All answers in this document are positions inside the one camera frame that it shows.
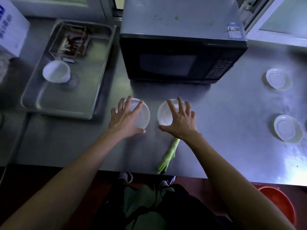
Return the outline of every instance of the shoe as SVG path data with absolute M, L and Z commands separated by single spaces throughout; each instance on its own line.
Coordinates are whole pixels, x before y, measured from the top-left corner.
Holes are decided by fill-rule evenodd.
M 131 173 L 128 172 L 120 172 L 118 179 L 125 179 L 127 183 L 130 183 L 133 180 L 133 176 Z
M 154 184 L 154 190 L 161 190 L 163 186 L 169 186 L 176 180 L 176 176 L 160 175 L 159 182 Z

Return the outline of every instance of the microwave window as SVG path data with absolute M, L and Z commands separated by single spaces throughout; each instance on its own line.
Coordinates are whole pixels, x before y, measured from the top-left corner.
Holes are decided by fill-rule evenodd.
M 140 54 L 140 69 L 149 73 L 187 77 L 197 55 Z

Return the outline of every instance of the sticker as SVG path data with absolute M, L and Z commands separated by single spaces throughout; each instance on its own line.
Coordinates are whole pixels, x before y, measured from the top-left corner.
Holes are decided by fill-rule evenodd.
M 239 24 L 231 23 L 227 28 L 229 38 L 242 38 Z

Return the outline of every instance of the white saucer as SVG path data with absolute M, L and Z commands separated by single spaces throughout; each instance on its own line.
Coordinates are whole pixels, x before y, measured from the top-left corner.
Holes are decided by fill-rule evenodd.
M 292 116 L 278 116 L 274 121 L 274 129 L 277 135 L 285 142 L 297 143 L 303 139 L 302 128 Z
M 130 104 L 130 111 L 133 111 L 140 101 L 141 100 L 139 100 L 137 98 L 133 98 L 131 100 L 131 104 Z M 138 113 L 138 115 L 135 119 L 134 124 L 138 128 L 145 129 L 145 127 L 147 127 L 147 125 L 149 123 L 149 120 L 150 120 L 150 111 L 149 111 L 148 106 L 144 103 L 142 105 L 140 112 Z
M 273 88 L 280 91 L 287 90 L 292 85 L 290 77 L 282 69 L 269 69 L 266 73 L 266 78 Z
M 179 104 L 177 99 L 171 99 L 176 111 L 179 111 Z M 169 126 L 173 122 L 173 116 L 167 101 L 163 102 L 158 110 L 158 122 L 160 125 Z

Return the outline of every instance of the microwave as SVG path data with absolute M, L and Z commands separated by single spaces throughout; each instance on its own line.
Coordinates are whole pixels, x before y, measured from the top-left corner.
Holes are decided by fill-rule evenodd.
M 216 83 L 247 50 L 236 0 L 125 0 L 129 79 Z

